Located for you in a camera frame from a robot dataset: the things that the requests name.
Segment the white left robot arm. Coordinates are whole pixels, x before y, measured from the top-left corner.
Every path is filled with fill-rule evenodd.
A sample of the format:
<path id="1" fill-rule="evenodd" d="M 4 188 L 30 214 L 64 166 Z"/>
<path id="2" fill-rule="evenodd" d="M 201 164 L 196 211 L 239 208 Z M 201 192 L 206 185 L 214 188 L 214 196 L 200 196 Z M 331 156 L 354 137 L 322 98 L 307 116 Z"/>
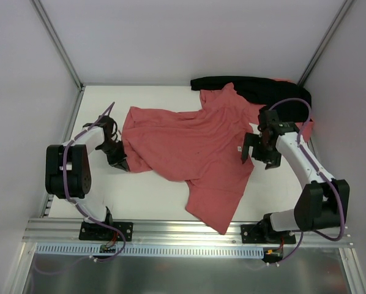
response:
<path id="1" fill-rule="evenodd" d="M 45 188 L 48 194 L 69 202 L 83 216 L 85 223 L 94 224 L 93 232 L 100 239 L 114 234 L 109 208 L 95 196 L 92 186 L 89 155 L 101 151 L 109 166 L 128 172 L 127 155 L 116 121 L 108 115 L 87 123 L 73 139 L 50 145 L 46 151 Z"/>

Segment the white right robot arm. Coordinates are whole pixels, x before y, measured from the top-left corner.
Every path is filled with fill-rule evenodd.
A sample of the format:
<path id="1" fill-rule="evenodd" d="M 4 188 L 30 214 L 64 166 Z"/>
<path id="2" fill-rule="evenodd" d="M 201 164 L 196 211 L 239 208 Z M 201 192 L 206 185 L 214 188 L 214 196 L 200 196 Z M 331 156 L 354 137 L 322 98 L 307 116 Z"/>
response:
<path id="1" fill-rule="evenodd" d="M 291 232 L 314 232 L 330 241 L 342 239 L 349 184 L 336 179 L 319 163 L 294 122 L 281 121 L 275 110 L 261 110 L 258 119 L 258 134 L 247 133 L 244 137 L 241 161 L 253 158 L 272 169 L 286 159 L 302 192 L 293 209 L 265 214 L 251 233 L 268 244 Z"/>

